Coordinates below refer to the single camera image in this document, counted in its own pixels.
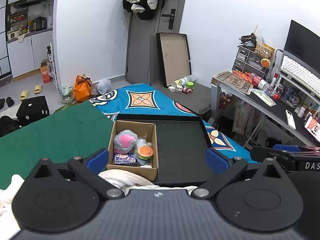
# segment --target door handle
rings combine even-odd
[[[169,30],[173,29],[173,22],[174,22],[175,14],[176,14],[176,10],[171,9],[171,14],[162,14],[161,15],[161,17],[169,17],[169,26],[168,26]]]

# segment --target keyboard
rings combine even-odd
[[[320,79],[305,67],[301,66],[298,62],[288,56],[284,56],[280,71],[292,76],[295,80],[320,97]]]

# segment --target green mat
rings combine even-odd
[[[108,148],[112,125],[86,101],[0,138],[0,189],[9,186],[13,174],[25,179],[41,158],[65,163]]]

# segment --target black shoe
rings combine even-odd
[[[8,107],[11,107],[11,106],[14,105],[14,101],[13,101],[13,99],[12,99],[11,97],[8,97],[8,98],[6,99],[6,101],[7,101]]]
[[[4,98],[1,98],[1,99],[0,99],[0,110],[1,110],[2,108],[4,108],[4,103],[5,103],[5,99],[4,99]]]

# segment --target black tray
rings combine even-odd
[[[118,114],[117,120],[156,125],[159,158],[157,185],[198,186],[214,176],[206,163],[205,153],[212,145],[201,117]]]

